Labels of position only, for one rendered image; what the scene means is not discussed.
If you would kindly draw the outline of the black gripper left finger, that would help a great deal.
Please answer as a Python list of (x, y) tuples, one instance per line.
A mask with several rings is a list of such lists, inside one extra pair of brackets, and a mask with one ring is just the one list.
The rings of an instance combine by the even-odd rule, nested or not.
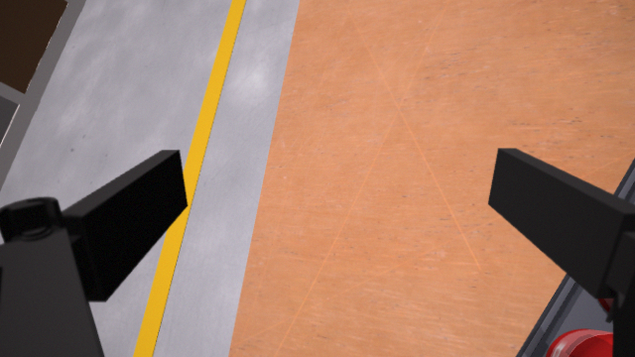
[(104, 357), (90, 302), (107, 302), (188, 207), (180, 150), (162, 150), (61, 211), (0, 208), (0, 357)]

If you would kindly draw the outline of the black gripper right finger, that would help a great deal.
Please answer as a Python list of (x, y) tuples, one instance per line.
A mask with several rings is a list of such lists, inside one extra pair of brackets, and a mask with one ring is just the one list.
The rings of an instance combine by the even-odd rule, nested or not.
[(488, 205), (594, 298), (614, 298), (612, 357), (635, 357), (635, 204), (498, 148)]

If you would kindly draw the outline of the grey rectangular tray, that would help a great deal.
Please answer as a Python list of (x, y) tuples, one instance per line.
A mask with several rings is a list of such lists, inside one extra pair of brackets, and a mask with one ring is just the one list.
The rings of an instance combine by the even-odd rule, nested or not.
[[(635, 158), (613, 194), (635, 204)], [(607, 314), (598, 298), (566, 274), (516, 357), (546, 357), (551, 344), (572, 330), (613, 332), (613, 320), (605, 321)]]

